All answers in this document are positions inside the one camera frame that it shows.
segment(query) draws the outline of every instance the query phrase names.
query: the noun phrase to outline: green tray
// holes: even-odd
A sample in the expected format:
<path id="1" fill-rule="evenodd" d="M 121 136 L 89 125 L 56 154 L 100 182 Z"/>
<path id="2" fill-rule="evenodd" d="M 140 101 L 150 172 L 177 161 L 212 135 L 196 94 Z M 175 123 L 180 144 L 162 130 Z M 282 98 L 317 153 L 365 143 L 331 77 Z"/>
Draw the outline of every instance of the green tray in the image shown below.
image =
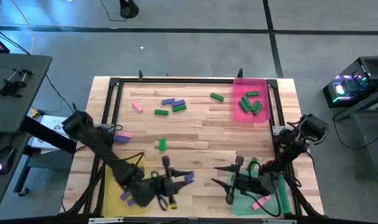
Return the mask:
<path id="1" fill-rule="evenodd" d="M 248 175 L 247 171 L 242 171 L 241 174 Z M 252 171 L 251 175 L 253 177 L 258 176 L 258 171 Z M 229 184 L 232 184 L 231 179 L 232 179 L 233 173 L 230 173 L 229 175 Z M 290 203 L 288 202 L 288 195 L 287 191 L 285 188 L 285 182 L 284 182 L 284 177 L 281 174 L 280 179 L 279 179 L 279 186 L 277 187 L 277 192 L 279 193 L 279 200 L 280 200 L 280 208 L 282 209 L 282 214 L 284 213 L 291 213 L 290 209 Z M 248 192 L 249 195 L 252 195 L 256 199 L 260 199 L 261 196 L 250 193 Z M 241 195 L 240 191 L 235 190 L 234 191 L 234 201 L 233 201 L 233 213 L 235 215 L 267 215 L 265 211 L 263 211 L 262 208 L 258 208 L 257 210 L 254 210 L 252 208 L 252 204 L 254 204 L 255 201 L 245 195 Z M 279 208 L 277 206 L 276 202 L 276 195 L 271 194 L 270 199 L 262 205 L 266 210 L 268 210 L 272 214 L 277 214 L 279 211 Z"/>

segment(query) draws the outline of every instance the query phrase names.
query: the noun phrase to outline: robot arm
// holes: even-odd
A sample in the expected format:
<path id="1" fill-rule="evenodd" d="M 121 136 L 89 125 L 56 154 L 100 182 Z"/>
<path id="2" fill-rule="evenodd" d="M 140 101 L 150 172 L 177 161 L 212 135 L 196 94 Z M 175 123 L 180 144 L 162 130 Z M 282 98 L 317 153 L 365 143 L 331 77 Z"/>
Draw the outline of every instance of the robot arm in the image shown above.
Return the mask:
<path id="1" fill-rule="evenodd" d="M 167 156 L 163 157 L 165 170 L 169 170 L 169 174 L 174 175 L 158 175 L 144 179 L 145 175 L 139 167 L 127 163 L 113 153 L 111 150 L 113 138 L 109 131 L 102 126 L 95 128 L 93 119 L 88 113 L 78 111 L 74 104 L 73 107 L 75 112 L 62 123 L 63 130 L 72 138 L 86 144 L 105 164 L 110 166 L 117 183 L 124 190 L 129 190 L 134 201 L 141 207 L 148 206 L 155 195 L 172 198 L 182 187 L 191 183 L 173 182 L 171 177 L 188 175 L 192 172 L 182 172 L 170 168 Z"/>
<path id="2" fill-rule="evenodd" d="M 246 192 L 252 192 L 262 196 L 268 196 L 275 192 L 275 186 L 278 186 L 279 173 L 296 159 L 301 153 L 308 150 L 309 143 L 321 143 L 328 134 L 328 125 L 316 116 L 309 114 L 302 116 L 299 122 L 289 123 L 294 129 L 283 128 L 279 135 L 274 139 L 274 144 L 278 144 L 281 153 L 273 161 L 268 161 L 259 168 L 259 176 L 251 177 L 240 173 L 244 158 L 237 156 L 236 163 L 229 167 L 215 167 L 215 169 L 233 172 L 232 185 L 228 185 L 220 180 L 212 179 L 222 186 L 226 192 L 226 203 L 232 205 L 234 201 L 234 191 L 240 190 L 243 195 Z M 290 176 L 284 175 L 288 186 L 293 194 L 298 198 L 304 210 L 309 216 L 320 217 L 312 206 L 307 202 L 305 197 L 299 191 L 297 184 Z"/>

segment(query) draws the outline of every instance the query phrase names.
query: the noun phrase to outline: purple block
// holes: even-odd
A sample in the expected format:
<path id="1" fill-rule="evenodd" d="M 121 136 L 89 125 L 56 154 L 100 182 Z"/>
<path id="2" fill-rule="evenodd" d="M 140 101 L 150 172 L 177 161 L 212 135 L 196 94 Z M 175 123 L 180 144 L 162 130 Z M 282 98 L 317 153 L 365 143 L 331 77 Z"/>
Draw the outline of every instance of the purple block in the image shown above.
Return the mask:
<path id="1" fill-rule="evenodd" d="M 134 199 L 130 199 L 130 200 L 127 201 L 127 205 L 128 205 L 128 207 L 131 207 L 131 206 L 133 206 L 134 204 L 135 204 Z"/>
<path id="2" fill-rule="evenodd" d="M 175 101 L 171 105 L 174 107 L 174 106 L 179 106 L 179 105 L 182 105 L 182 104 L 185 104 L 185 100 Z"/>
<path id="3" fill-rule="evenodd" d="M 166 100 L 162 100 L 162 104 L 163 105 L 166 105 L 166 104 L 169 104 L 169 103 L 172 103 L 175 101 L 175 98 L 171 98 L 171 99 L 166 99 Z"/>
<path id="4" fill-rule="evenodd" d="M 124 136 L 117 136 L 115 135 L 113 137 L 113 140 L 115 141 L 119 141 L 119 142 L 128 142 L 129 141 L 129 137 L 124 137 Z"/>
<path id="5" fill-rule="evenodd" d="M 122 195 L 120 196 L 120 198 L 121 198 L 121 200 L 125 200 L 125 199 L 127 199 L 128 196 L 130 196 L 130 195 L 131 195 L 131 192 L 128 190 L 128 191 L 122 193 Z"/>
<path id="6" fill-rule="evenodd" d="M 195 177 L 195 173 L 192 172 L 191 174 L 188 174 L 184 177 L 185 183 L 190 184 L 193 181 L 193 178 Z"/>

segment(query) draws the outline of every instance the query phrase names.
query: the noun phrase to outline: wooden tabletop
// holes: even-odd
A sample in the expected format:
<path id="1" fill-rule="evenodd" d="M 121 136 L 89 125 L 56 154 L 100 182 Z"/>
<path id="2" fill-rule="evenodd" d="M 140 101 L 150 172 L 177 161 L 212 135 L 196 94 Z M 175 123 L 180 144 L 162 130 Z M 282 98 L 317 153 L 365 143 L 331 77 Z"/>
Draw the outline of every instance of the wooden tabletop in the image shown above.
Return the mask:
<path id="1" fill-rule="evenodd" d="M 86 112 L 100 123 L 110 77 L 94 77 Z M 297 92 L 292 79 L 277 79 L 285 121 L 296 122 L 301 117 Z M 118 124 L 134 133 L 127 144 L 115 143 L 113 151 L 120 157 L 145 152 L 147 168 L 162 170 L 161 157 L 168 155 L 171 166 L 178 170 L 195 171 L 194 183 L 181 189 L 175 199 L 177 210 L 161 211 L 156 199 L 139 217 L 213 217 L 263 218 L 233 214 L 225 203 L 225 192 L 210 178 L 228 182 L 228 173 L 214 169 L 234 163 L 236 156 L 245 158 L 246 167 L 252 157 L 261 164 L 274 159 L 269 122 L 261 124 L 234 122 L 232 112 L 232 84 L 200 83 L 125 83 L 123 86 Z M 112 98 L 108 124 L 111 123 L 116 90 Z M 225 96 L 224 102 L 210 100 L 210 93 Z M 178 98 L 186 101 L 187 110 L 170 113 L 167 117 L 154 114 L 155 109 L 168 109 L 161 100 Z M 144 111 L 139 114 L 132 101 L 138 101 Z M 274 99 L 272 109 L 275 112 Z M 167 150 L 159 151 L 159 140 L 167 140 Z M 80 149 L 73 159 L 63 199 L 69 209 L 86 189 L 94 154 L 87 147 Z M 317 212 L 323 213 L 313 164 L 306 154 L 293 162 L 295 176 L 302 183 L 301 191 Z M 292 211 L 291 191 L 288 191 Z M 95 208 L 98 190 L 94 192 L 91 211 Z"/>

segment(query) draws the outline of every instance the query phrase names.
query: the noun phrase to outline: desk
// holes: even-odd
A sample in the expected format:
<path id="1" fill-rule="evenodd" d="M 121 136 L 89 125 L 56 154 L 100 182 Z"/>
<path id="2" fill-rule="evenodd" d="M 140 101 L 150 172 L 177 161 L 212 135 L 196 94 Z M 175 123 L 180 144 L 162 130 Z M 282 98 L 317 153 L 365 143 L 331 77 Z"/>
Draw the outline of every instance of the desk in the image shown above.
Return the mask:
<path id="1" fill-rule="evenodd" d="M 86 112 L 93 117 L 94 123 L 101 122 L 109 79 L 110 77 L 94 77 L 86 107 Z M 285 120 L 298 121 L 301 111 L 294 81 L 278 79 L 277 83 Z M 116 92 L 114 91 L 111 100 L 108 124 L 111 123 Z M 225 96 L 224 103 L 211 101 L 210 92 Z M 161 170 L 162 154 L 158 150 L 158 141 L 165 138 L 167 140 L 165 154 L 170 156 L 171 166 L 179 170 L 195 171 L 195 182 L 181 189 L 176 195 L 177 210 L 163 212 L 154 200 L 146 213 L 136 216 L 241 218 L 233 215 L 231 206 L 225 203 L 224 190 L 210 179 L 214 177 L 227 182 L 228 173 L 217 171 L 213 167 L 228 166 L 234 163 L 236 156 L 244 156 L 244 167 L 252 157 L 257 157 L 263 164 L 274 159 L 274 150 L 269 122 L 252 124 L 232 121 L 231 93 L 232 84 L 124 84 L 117 124 L 123 125 L 126 131 L 132 131 L 134 136 L 127 144 L 115 143 L 113 151 L 119 157 L 145 151 L 148 168 Z M 160 102 L 166 98 L 184 99 L 188 109 L 166 118 L 155 117 L 154 110 L 163 108 Z M 142 114 L 138 114 L 131 106 L 133 100 L 140 101 L 144 108 Z M 86 189 L 93 158 L 94 154 L 88 148 L 80 149 L 74 155 L 63 199 L 66 209 L 69 209 Z M 295 160 L 293 166 L 296 177 L 302 182 L 304 196 L 316 211 L 323 213 L 311 159 L 303 154 Z M 95 190 L 91 211 L 95 208 L 97 195 L 98 191 Z"/>
<path id="2" fill-rule="evenodd" d="M 9 145 L 16 148 L 9 173 L 0 175 L 0 203 L 26 149 L 30 134 L 61 149 L 70 151 L 72 154 L 74 153 L 75 143 L 73 141 L 26 116 L 51 61 L 52 58 L 49 56 L 0 54 L 0 89 L 4 86 L 3 79 L 9 78 L 13 74 L 13 68 L 17 70 L 25 68 L 34 73 L 25 78 L 27 85 L 19 89 L 18 93 L 22 97 L 0 95 L 0 150 Z M 11 81 L 18 80 L 22 80 L 22 77 L 15 77 Z M 22 188 L 21 185 L 24 183 L 27 173 L 28 171 L 23 172 L 23 175 L 19 178 L 17 185 L 20 185 L 20 187 L 18 186 L 16 191 L 20 192 L 19 189 Z"/>

